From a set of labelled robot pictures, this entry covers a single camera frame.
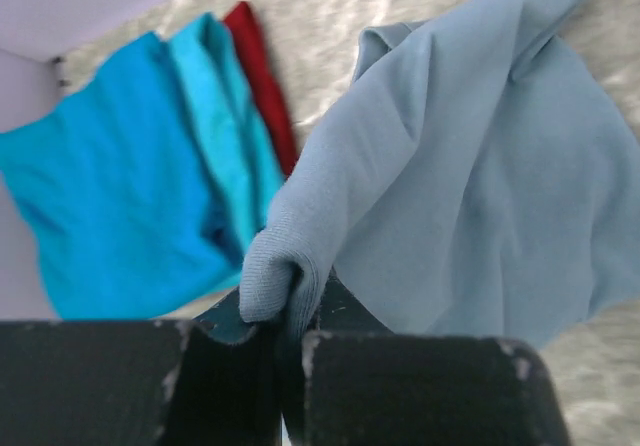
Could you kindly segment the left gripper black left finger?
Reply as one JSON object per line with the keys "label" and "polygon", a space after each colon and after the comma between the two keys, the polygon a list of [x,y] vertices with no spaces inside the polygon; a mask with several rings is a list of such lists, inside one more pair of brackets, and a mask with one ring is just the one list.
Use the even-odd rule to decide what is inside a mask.
{"label": "left gripper black left finger", "polygon": [[273,335],[231,292],[195,319],[7,321],[5,445],[276,445]]}

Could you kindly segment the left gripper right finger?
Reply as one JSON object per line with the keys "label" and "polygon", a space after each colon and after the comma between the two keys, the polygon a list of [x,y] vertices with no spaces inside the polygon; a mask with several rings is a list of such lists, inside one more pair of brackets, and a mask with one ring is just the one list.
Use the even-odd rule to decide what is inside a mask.
{"label": "left gripper right finger", "polygon": [[396,335],[336,278],[279,353],[295,445],[568,445],[551,375],[505,338]]}

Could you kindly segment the grey-blue t-shirt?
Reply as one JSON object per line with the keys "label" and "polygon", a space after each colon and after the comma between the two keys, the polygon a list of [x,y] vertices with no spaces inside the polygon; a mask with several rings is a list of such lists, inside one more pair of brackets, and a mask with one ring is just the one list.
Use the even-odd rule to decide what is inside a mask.
{"label": "grey-blue t-shirt", "polygon": [[327,279],[396,333],[540,346],[639,295],[639,145],[557,32],[582,0],[469,0],[365,29],[244,260],[300,336]]}

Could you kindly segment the folded blue t-shirt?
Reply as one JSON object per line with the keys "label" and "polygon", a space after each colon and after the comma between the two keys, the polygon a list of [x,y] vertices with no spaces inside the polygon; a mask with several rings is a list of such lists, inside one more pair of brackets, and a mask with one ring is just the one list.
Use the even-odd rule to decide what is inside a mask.
{"label": "folded blue t-shirt", "polygon": [[175,63],[152,33],[50,114],[3,133],[1,171],[61,318],[161,316],[238,278]]}

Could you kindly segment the folded teal t-shirt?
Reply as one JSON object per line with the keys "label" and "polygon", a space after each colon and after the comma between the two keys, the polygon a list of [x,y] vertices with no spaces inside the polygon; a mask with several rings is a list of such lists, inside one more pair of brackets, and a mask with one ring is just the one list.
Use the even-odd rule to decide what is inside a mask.
{"label": "folded teal t-shirt", "polygon": [[191,124],[239,248],[264,227],[284,182],[227,27],[210,14],[169,40]]}

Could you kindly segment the folded dark red t-shirt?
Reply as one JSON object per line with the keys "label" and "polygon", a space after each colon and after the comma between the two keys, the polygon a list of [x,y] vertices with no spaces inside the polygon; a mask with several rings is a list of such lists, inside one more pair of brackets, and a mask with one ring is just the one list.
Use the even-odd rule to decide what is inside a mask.
{"label": "folded dark red t-shirt", "polygon": [[238,2],[224,17],[254,102],[271,136],[283,174],[291,175],[298,150],[289,110],[271,69],[263,31],[249,2]]}

